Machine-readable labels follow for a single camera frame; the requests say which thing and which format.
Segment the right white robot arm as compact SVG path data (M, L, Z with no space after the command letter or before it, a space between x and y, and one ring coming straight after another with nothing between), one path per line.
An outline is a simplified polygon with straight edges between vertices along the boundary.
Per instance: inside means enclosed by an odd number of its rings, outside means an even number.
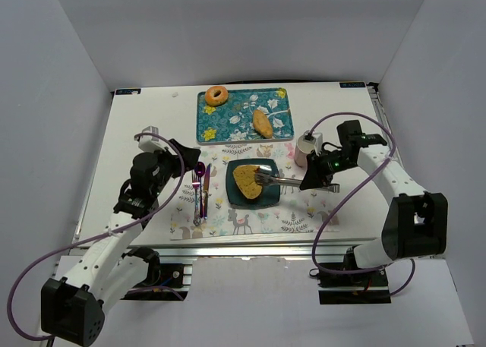
M396 260L443 254L447 246L448 201L412 179L393 160L393 149L379 134L366 134L358 120L337 127L339 146L312 150L300 189L330 188L338 172L360 168L373 182L389 209L380 237L351 247L343 258L343 274L364 273Z

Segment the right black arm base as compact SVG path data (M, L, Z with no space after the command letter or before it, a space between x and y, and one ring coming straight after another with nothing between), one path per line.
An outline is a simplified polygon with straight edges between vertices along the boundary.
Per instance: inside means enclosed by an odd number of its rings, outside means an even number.
M335 275L312 268L309 277L317 281L321 305L390 304L390 290L384 270L355 275Z

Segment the bread slice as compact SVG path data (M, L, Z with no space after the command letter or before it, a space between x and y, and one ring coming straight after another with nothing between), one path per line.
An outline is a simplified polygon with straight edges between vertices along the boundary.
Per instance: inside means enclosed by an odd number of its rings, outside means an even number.
M243 165L233 170L235 183L246 199L254 200L262 193L263 187L255 180L258 169L256 165Z

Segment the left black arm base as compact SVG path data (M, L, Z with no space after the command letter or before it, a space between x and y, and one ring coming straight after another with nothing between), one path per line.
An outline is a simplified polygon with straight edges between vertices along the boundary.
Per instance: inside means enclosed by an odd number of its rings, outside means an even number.
M189 266L183 263L166 263L157 251L139 247L124 252L120 260L140 259L147 265L145 277L122 300L130 301L184 301L190 285Z

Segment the metal tongs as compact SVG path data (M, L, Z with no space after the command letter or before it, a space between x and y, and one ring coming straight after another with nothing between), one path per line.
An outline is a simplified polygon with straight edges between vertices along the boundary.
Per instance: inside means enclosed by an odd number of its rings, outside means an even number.
M284 186L291 188L299 188L301 191L304 190L317 190L326 191L330 193L339 193L340 186L338 184L330 185L302 185L302 180L295 178L281 178L275 176L272 173L272 169L269 166L258 166L254 173L255 182L262 187L269 186Z

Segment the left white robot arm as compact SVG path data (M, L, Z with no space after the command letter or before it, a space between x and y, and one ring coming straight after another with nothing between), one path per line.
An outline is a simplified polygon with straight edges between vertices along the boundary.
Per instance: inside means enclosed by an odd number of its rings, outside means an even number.
M200 157L199 149L174 139L167 147L140 140L139 147L106 233L63 277L48 279L41 289L42 330L79 346L96 341L109 310L134 287L151 290L161 283L158 252L129 245L159 209L167 183L182 180Z

